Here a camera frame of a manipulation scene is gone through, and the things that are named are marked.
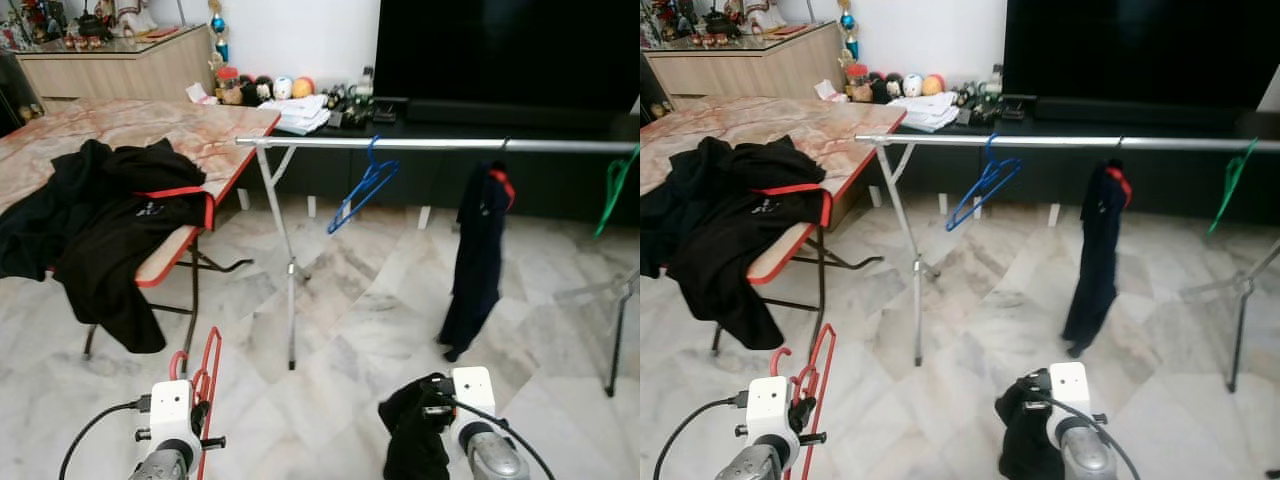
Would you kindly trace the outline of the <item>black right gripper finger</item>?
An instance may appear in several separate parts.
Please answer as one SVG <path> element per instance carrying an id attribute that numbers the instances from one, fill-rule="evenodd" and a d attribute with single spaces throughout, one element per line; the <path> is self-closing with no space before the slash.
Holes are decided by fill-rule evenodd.
<path id="1" fill-rule="evenodd" d="M 1024 390 L 1006 390 L 996 401 L 996 413 L 1005 426 L 998 457 L 998 471 L 1006 479 L 1030 479 L 1025 466 Z"/>
<path id="2" fill-rule="evenodd" d="M 449 462 L 440 433 L 424 433 L 420 443 L 420 477 L 425 480 L 449 480 Z"/>
<path id="3" fill-rule="evenodd" d="M 425 479 L 419 456 L 419 420 L 421 413 L 415 407 L 420 394 L 397 392 L 380 403 L 380 420 L 390 434 L 387 457 L 381 468 L 384 479 Z"/>
<path id="4" fill-rule="evenodd" d="M 1046 425 L 1033 426 L 1029 433 L 1028 444 L 1028 477 L 1052 479 L 1053 477 L 1053 447 L 1048 439 Z"/>

